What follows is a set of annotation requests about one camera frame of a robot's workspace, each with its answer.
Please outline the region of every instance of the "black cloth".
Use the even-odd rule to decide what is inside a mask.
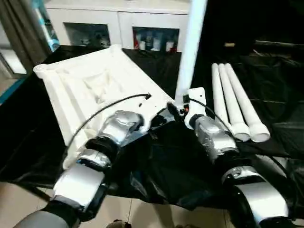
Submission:
[[[94,51],[61,46],[45,63],[57,62]],[[165,92],[174,97],[179,53],[123,50]],[[255,166],[291,204],[292,189],[285,178],[270,173],[254,154],[288,158],[288,170],[300,193],[297,216],[304,217],[304,169],[302,116],[303,92],[297,80],[303,64],[273,57],[198,56],[192,87],[205,88],[212,107],[211,63],[229,61],[271,132],[264,143],[238,143],[252,156]],[[0,180],[51,188],[62,172],[64,142],[42,80],[31,75],[0,106],[2,158]],[[225,207],[225,197],[213,167],[193,131],[171,122],[125,146],[115,164],[116,187],[111,194],[147,202]]]

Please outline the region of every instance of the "robot forearm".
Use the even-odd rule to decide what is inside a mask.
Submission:
[[[121,143],[142,123],[137,113],[116,111],[100,133],[85,144],[77,163],[60,176],[53,199],[16,228],[75,228],[93,219],[106,196],[109,173]]]

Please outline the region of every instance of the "table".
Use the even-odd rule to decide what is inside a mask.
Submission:
[[[61,46],[45,63],[87,54],[96,49]],[[174,97],[180,53],[123,50],[168,95]],[[304,65],[273,57],[198,56],[192,87],[203,86],[212,107],[211,63],[234,67],[262,121],[271,132],[264,143],[238,143],[255,168],[269,178],[291,204],[292,190],[281,175],[262,165],[260,155],[285,157],[300,199],[297,216],[304,218],[304,93],[298,77]],[[52,188],[63,171],[65,145],[42,80],[29,76],[0,106],[0,181],[20,185],[40,197],[36,187]],[[221,184],[193,131],[171,122],[123,148],[110,194],[170,203],[193,209],[225,207]]]

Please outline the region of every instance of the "curtain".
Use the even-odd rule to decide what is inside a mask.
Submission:
[[[21,0],[0,0],[0,20],[12,48],[30,74],[50,53],[47,44],[39,37]]]

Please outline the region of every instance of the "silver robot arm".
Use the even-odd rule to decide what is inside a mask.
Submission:
[[[109,188],[112,164],[121,144],[141,125],[141,115],[116,111],[100,133],[85,144],[77,163],[60,176],[47,206],[28,215],[15,228],[76,228],[93,219]]]
[[[190,89],[189,98],[206,103],[203,88]],[[190,100],[185,124],[194,129],[221,178],[230,198],[229,211],[235,226],[295,227],[288,218],[282,195],[251,166],[249,158],[240,154],[233,136],[223,125],[206,116],[202,107],[192,110],[196,107],[197,103]]]

